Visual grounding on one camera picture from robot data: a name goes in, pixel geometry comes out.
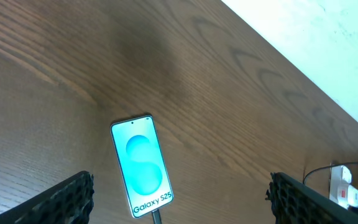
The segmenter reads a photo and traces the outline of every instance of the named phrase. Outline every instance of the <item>phone screen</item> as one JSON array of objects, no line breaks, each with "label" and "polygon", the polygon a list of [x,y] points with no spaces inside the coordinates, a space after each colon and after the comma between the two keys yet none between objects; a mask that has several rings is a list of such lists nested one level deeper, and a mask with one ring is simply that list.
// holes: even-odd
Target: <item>phone screen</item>
[{"label": "phone screen", "polygon": [[135,218],[173,200],[167,168],[151,115],[111,126],[129,206]]}]

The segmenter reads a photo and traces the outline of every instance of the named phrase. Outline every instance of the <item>wood grain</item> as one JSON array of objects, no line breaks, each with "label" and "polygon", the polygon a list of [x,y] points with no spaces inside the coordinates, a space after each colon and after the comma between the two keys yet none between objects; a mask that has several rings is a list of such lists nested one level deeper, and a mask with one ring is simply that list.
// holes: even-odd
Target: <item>wood grain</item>
[{"label": "wood grain", "polygon": [[220,1],[0,1],[0,213],[89,170],[91,223],[150,223],[109,135],[144,111],[175,193],[164,223],[273,223],[270,172],[358,161],[358,124]]}]

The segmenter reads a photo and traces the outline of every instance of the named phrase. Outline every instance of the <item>phone wallpaper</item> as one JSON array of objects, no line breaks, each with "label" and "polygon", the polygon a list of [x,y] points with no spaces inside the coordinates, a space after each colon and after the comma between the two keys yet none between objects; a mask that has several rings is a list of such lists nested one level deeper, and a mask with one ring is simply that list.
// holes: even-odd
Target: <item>phone wallpaper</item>
[{"label": "phone wallpaper", "polygon": [[171,202],[171,185],[152,117],[114,124],[111,131],[133,216]]}]

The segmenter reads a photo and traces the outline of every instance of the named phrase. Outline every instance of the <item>wooden table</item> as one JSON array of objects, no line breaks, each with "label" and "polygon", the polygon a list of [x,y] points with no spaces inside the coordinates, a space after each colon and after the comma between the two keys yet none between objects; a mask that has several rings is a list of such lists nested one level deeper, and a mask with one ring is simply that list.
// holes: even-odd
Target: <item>wooden table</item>
[{"label": "wooden table", "polygon": [[[220,1],[0,1],[0,213],[88,170],[91,223],[151,223],[109,133],[145,111],[175,193],[164,223],[273,223],[270,172],[358,161],[358,123]],[[309,185],[327,194],[328,176]]]}]

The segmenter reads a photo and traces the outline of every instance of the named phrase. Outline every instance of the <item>smartphone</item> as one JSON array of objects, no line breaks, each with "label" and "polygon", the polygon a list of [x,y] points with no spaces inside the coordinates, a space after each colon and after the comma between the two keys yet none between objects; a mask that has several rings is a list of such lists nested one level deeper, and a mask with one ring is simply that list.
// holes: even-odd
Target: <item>smartphone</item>
[{"label": "smartphone", "polygon": [[132,216],[139,218],[173,200],[171,183],[150,114],[111,125]]}]

